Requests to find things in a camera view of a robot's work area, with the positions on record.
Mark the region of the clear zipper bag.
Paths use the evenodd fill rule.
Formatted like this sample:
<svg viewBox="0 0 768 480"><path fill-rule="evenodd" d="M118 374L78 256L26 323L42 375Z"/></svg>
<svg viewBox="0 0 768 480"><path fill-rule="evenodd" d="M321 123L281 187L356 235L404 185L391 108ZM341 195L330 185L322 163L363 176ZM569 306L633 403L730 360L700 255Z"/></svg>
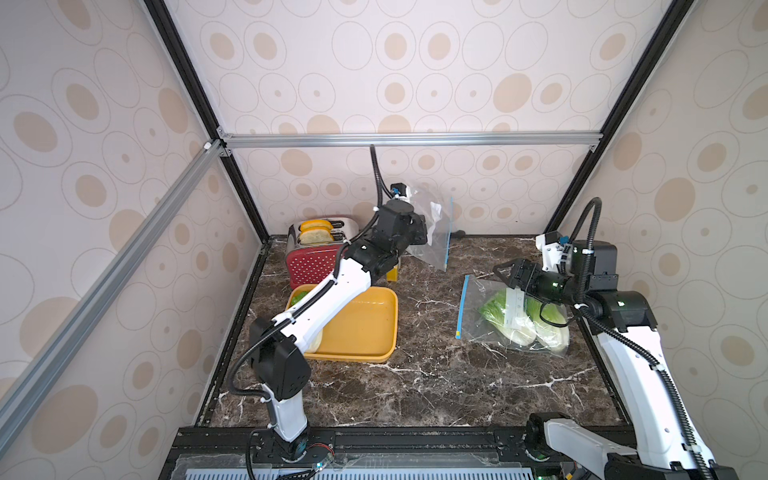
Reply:
<svg viewBox="0 0 768 480"><path fill-rule="evenodd" d="M499 281L464 278L455 337L522 352L563 356L570 346L563 306L543 303Z"/></svg>
<svg viewBox="0 0 768 480"><path fill-rule="evenodd" d="M406 198L417 214L425 217L427 242L412 245L407 252L415 258L445 272L449 259L449 242L453 230L454 201L428 186L408 186Z"/></svg>

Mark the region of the chinese cabbage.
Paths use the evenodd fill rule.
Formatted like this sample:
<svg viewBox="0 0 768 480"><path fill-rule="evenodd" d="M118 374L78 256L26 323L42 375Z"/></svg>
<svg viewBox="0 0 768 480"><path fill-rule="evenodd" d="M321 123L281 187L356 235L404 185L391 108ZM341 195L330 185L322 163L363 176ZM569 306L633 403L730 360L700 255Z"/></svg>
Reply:
<svg viewBox="0 0 768 480"><path fill-rule="evenodd" d="M309 293L309 290L294 291L292 297L290 298L289 307L290 308L294 307L304 297L306 297L308 293ZM320 332L313 338L310 346L306 350L308 354L313 354L319 349L322 342L322 333L323 333L323 330L320 330Z"/></svg>
<svg viewBox="0 0 768 480"><path fill-rule="evenodd" d="M521 290L506 288L498 291L478 311L513 344L527 347L535 341L534 325L526 314L525 294Z"/></svg>
<svg viewBox="0 0 768 480"><path fill-rule="evenodd" d="M525 310L534 325L535 341L552 354L564 354L570 343L569 317L565 308L527 297Z"/></svg>

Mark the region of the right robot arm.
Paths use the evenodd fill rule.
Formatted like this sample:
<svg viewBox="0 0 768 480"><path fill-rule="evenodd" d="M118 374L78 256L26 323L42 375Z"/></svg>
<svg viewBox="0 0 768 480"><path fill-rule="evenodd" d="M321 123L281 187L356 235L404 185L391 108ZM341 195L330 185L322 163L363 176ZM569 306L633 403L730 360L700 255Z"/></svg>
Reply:
<svg viewBox="0 0 768 480"><path fill-rule="evenodd" d="M533 413L523 438L527 455L544 462L553 454L598 479L735 479L696 430L669 372L658 322L646 297L618 288L617 248L596 238L602 201L592 198L575 231L584 239L549 232L537 237L542 261L497 264L505 300L516 322L567 327L545 310L567 308L594 338L628 413L636 442L626 447L559 413Z"/></svg>

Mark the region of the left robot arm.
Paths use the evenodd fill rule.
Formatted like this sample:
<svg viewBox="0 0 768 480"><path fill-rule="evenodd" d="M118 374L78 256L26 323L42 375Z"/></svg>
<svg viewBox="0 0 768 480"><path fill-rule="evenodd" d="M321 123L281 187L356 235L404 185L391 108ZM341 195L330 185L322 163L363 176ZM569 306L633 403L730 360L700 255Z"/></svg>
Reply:
<svg viewBox="0 0 768 480"><path fill-rule="evenodd" d="M425 217L410 203L407 187L386 186L376 147L370 145L369 152L377 196L372 218L343 242L329 275L302 300L269 320L254 320L255 338L227 375L231 394L266 402L268 428L291 447L309 432L302 392L311 376L305 353L312 342L347 304L393 270L408 247L427 243Z"/></svg>

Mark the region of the yellow spice bottle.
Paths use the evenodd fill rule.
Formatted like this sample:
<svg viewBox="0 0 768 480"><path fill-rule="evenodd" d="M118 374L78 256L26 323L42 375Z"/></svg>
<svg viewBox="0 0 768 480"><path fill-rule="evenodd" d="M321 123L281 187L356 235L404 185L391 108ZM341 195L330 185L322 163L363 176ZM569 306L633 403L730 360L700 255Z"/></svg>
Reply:
<svg viewBox="0 0 768 480"><path fill-rule="evenodd" d="M395 265L387 274L386 280L388 282L397 282L399 279L399 266Z"/></svg>

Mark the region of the white bread slice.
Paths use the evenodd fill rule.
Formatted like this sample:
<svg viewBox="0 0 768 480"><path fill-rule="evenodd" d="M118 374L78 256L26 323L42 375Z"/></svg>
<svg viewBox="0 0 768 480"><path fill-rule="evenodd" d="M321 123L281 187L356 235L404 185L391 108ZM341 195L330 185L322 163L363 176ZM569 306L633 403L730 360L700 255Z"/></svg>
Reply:
<svg viewBox="0 0 768 480"><path fill-rule="evenodd" d="M333 242L334 237L330 230L325 228L312 228L306 231L302 230L299 234L298 241L301 245L315 245Z"/></svg>

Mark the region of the yellow bread slice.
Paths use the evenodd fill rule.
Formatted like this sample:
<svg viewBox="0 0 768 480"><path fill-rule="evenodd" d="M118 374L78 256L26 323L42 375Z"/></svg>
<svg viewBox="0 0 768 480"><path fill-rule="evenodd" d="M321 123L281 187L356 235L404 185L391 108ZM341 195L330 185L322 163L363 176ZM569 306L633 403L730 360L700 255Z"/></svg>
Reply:
<svg viewBox="0 0 768 480"><path fill-rule="evenodd" d="M302 233L309 232L312 230L318 230L318 229L332 231L333 225L330 221L326 219L312 219L312 220L306 220L302 222L299 226L299 230Z"/></svg>

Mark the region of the red silver toaster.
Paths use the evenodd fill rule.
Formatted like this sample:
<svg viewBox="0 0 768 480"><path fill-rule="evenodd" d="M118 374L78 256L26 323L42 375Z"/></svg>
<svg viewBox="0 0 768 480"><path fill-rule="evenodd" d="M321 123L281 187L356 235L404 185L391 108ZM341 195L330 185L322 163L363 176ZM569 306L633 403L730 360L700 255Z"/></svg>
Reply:
<svg viewBox="0 0 768 480"><path fill-rule="evenodd" d="M335 266L336 254L345 240L356 236L360 227L351 217L332 216L326 219L333 225L331 231L334 241L324 244L301 245L298 241L299 226L297 221L290 225L287 237L285 264L290 276L292 289L305 284L318 284L329 275Z"/></svg>

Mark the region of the yellow tray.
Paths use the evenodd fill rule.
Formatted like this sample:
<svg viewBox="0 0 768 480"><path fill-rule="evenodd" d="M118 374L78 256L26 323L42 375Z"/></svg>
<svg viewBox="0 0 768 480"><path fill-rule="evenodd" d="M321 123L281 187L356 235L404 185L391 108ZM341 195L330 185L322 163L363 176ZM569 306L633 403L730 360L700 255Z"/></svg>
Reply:
<svg viewBox="0 0 768 480"><path fill-rule="evenodd" d="M345 300L347 304L323 327L319 349L304 356L310 360L383 363L394 352L398 331L398 297L385 287L365 291L339 284L331 288L301 321L329 305Z"/></svg>

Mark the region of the horizontal aluminium rail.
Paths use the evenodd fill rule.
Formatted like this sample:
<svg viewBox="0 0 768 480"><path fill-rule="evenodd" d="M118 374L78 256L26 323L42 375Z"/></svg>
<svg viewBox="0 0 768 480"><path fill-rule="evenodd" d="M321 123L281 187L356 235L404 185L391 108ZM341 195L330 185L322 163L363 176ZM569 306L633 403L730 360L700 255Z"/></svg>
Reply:
<svg viewBox="0 0 768 480"><path fill-rule="evenodd" d="M350 133L350 134L231 134L223 141L236 148L362 148L470 147L517 145L597 145L599 131L438 132L438 133Z"/></svg>

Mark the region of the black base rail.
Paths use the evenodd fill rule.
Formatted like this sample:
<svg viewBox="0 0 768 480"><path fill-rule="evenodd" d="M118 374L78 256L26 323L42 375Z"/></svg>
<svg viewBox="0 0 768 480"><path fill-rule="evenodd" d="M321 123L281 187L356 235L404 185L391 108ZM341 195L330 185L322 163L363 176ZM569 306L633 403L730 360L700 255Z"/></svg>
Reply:
<svg viewBox="0 0 768 480"><path fill-rule="evenodd" d="M185 427L161 470L215 478L685 479L680 460L653 466L629 426L587 429L533 415L512 427L326 427L299 441L297 457L268 429Z"/></svg>

